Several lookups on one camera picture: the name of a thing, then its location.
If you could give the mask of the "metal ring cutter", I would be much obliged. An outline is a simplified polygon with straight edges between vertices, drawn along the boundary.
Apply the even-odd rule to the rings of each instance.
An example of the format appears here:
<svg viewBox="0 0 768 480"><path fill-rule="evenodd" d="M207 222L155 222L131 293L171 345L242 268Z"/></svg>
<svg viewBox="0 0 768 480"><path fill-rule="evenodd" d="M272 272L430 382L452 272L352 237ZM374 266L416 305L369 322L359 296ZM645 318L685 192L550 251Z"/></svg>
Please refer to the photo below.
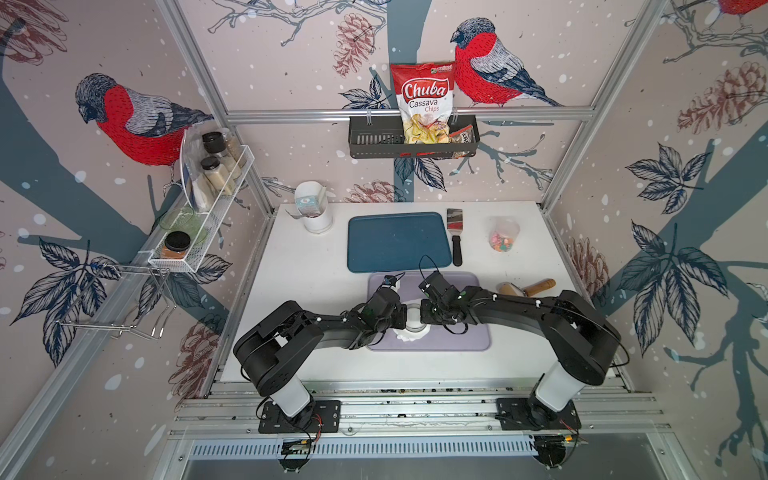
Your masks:
<svg viewBox="0 0 768 480"><path fill-rule="evenodd" d="M421 309L418 304L409 304L406 309L405 329L409 332L420 332L425 328L421 321Z"/></svg>

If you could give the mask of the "lilac silicone mat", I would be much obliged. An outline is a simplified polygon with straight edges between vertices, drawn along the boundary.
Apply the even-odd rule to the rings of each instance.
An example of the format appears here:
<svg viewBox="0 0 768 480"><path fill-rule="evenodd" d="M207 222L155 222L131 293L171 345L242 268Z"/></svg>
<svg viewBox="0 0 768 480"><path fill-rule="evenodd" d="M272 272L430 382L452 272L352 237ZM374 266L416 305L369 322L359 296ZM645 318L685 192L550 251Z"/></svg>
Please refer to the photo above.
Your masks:
<svg viewBox="0 0 768 480"><path fill-rule="evenodd" d="M418 285L422 276L417 271L406 272L396 287L403 304L417 303L424 299ZM468 326L462 333L460 326L450 327L430 325L430 332L415 342L402 342L396 338L395 329L388 330L377 344L368 346L374 351L485 351L490 347L490 333L487 326Z"/></svg>

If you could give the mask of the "wooden rolling pin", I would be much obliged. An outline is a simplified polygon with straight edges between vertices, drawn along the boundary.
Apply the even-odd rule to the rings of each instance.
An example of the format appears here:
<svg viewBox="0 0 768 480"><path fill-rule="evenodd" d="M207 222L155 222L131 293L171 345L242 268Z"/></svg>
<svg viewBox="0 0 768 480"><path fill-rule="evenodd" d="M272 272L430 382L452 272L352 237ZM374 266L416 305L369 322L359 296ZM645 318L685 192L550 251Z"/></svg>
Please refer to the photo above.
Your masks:
<svg viewBox="0 0 768 480"><path fill-rule="evenodd" d="M497 292L501 295L517 297L535 297L538 294L549 291L556 286L554 279L544 279L537 283L521 288L512 282L504 282L497 286Z"/></svg>

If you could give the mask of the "white dough lump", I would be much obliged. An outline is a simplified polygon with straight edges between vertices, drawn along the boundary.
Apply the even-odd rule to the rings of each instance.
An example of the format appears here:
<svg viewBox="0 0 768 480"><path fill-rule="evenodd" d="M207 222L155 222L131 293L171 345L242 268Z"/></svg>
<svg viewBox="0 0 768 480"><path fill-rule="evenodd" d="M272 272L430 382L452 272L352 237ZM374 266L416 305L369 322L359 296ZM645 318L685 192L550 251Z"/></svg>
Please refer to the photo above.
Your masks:
<svg viewBox="0 0 768 480"><path fill-rule="evenodd" d="M402 329L395 329L395 335L396 338L402 342L415 342L423 337L425 337L430 332L431 326L428 324L425 324L425 328L420 332L409 332L405 329L405 326Z"/></svg>

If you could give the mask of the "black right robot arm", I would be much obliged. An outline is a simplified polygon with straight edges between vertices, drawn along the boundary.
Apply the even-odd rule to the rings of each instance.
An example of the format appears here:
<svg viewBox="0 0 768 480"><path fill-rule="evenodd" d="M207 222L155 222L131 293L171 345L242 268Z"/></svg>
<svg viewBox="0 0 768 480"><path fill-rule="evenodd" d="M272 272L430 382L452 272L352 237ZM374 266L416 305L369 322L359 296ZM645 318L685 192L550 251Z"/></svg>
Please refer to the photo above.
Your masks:
<svg viewBox="0 0 768 480"><path fill-rule="evenodd" d="M554 415L586 386L603 384L621 336L589 302L572 290L557 296L505 295L469 286L458 289L438 268L422 276L420 322L442 327L452 335L471 326L497 325L538 333L557 362L537 381L527 408L531 414Z"/></svg>

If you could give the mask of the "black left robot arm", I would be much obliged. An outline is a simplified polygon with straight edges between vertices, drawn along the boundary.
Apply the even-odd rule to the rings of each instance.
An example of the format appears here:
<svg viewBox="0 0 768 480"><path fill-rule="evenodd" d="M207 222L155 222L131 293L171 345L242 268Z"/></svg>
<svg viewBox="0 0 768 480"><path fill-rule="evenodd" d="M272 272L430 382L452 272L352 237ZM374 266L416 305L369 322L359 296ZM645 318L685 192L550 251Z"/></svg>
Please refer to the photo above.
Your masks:
<svg viewBox="0 0 768 480"><path fill-rule="evenodd" d="M314 399L297 372L317 349L357 350L406 326L407 306L392 288L378 288L363 304L339 315L303 309L289 300L242 335L233 347L241 375L282 414L305 427Z"/></svg>

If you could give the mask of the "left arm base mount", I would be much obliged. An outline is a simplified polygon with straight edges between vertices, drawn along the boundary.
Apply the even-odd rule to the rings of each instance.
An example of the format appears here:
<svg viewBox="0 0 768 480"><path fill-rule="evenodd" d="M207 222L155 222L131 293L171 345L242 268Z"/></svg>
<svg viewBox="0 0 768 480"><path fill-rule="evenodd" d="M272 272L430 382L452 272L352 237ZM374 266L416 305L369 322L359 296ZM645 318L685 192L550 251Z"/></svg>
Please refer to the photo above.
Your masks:
<svg viewBox="0 0 768 480"><path fill-rule="evenodd" d="M295 416L287 416L271 399L264 398L256 408L260 434L297 434L294 440L283 440L278 453L279 464L286 473L298 473L311 459L322 434L337 433L341 413L339 400L310 402Z"/></svg>

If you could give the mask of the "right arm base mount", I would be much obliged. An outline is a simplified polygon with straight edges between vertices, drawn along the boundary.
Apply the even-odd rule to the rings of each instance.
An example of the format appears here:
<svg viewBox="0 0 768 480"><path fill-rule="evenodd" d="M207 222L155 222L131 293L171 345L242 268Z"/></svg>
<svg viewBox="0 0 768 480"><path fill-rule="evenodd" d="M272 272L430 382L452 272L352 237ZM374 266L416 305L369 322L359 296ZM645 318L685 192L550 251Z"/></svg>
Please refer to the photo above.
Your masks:
<svg viewBox="0 0 768 480"><path fill-rule="evenodd" d="M550 410L531 394L528 398L498 398L495 419L503 431L529 432L535 459L556 468L569 460L583 440L581 420L572 401L559 412Z"/></svg>

